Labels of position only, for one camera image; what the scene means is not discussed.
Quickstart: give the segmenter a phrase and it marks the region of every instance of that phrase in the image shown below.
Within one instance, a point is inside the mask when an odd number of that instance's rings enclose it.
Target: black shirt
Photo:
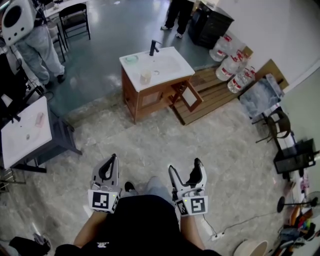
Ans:
[[[55,256],[100,255],[210,255],[181,235],[175,209],[156,195],[121,198],[114,214],[108,214],[98,236],[81,249],[59,246]]]

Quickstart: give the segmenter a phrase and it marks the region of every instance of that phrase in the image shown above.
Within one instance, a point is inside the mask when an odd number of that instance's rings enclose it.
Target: plastic water bottle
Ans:
[[[234,75],[239,68],[239,58],[236,55],[230,55],[221,65],[216,69],[215,75],[221,81],[227,81]]]
[[[216,62],[222,62],[226,55],[232,51],[232,38],[228,35],[220,36],[213,49],[209,50],[211,58]]]
[[[228,82],[228,89],[230,92],[236,94],[256,79],[255,74],[255,69],[253,67],[251,67],[251,70],[245,68]]]
[[[247,66],[248,61],[249,61],[249,56],[240,50],[236,51],[236,55],[238,56],[238,58],[240,60],[239,67],[238,67],[237,71],[235,72],[237,74],[245,69],[245,67]]]

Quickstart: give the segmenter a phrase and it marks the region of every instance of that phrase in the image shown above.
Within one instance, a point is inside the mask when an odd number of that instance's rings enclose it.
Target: tiled floor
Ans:
[[[160,30],[166,20],[168,0],[89,0],[88,17],[91,40],[86,33],[68,40],[67,79],[52,91],[52,107],[60,115],[102,96],[120,91],[119,57],[150,50],[152,39],[160,48],[174,46],[194,68],[212,66],[209,50],[194,45],[186,32],[175,37],[176,27]]]
[[[84,206],[93,167],[113,153],[119,158],[120,184],[132,181],[137,190],[155,175],[171,190],[168,165],[186,181],[194,158],[200,158],[207,172],[206,219],[218,233],[276,211],[285,184],[273,166],[276,147],[255,143],[266,131],[251,125],[238,100],[188,126],[170,109],[134,125],[116,94],[71,112],[69,120],[83,156],[66,152],[46,164],[47,174],[27,173],[27,185],[13,185],[1,195],[1,239],[31,238],[37,228],[54,247],[72,243],[88,219]],[[201,216],[197,221],[205,246],[228,256],[248,238],[268,240],[271,248],[284,219],[277,213],[256,218],[228,229],[217,241],[210,240]]]

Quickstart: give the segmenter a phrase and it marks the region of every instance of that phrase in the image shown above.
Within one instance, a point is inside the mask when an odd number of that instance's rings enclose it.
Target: black faucet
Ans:
[[[21,120],[21,117],[16,114],[9,114],[9,117],[10,117],[12,123],[14,123],[14,119],[17,120],[18,122],[20,122],[20,120]]]
[[[158,44],[161,45],[160,42],[158,42],[158,41],[156,41],[156,40],[152,40],[152,41],[151,41],[150,53],[149,53],[150,56],[153,56],[155,51],[156,51],[157,53],[159,52],[159,50],[158,50],[157,47],[156,47],[156,43],[158,43]]]

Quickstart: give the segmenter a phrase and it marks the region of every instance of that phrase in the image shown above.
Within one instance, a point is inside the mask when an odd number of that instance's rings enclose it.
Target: cabinet door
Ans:
[[[143,108],[159,103],[161,98],[162,98],[161,91],[155,91],[153,93],[146,94],[146,95],[144,93],[141,93],[139,96],[138,110],[141,110]]]
[[[176,91],[176,95],[173,98],[180,97],[190,112],[194,111],[204,101],[189,81],[184,81],[173,88]]]

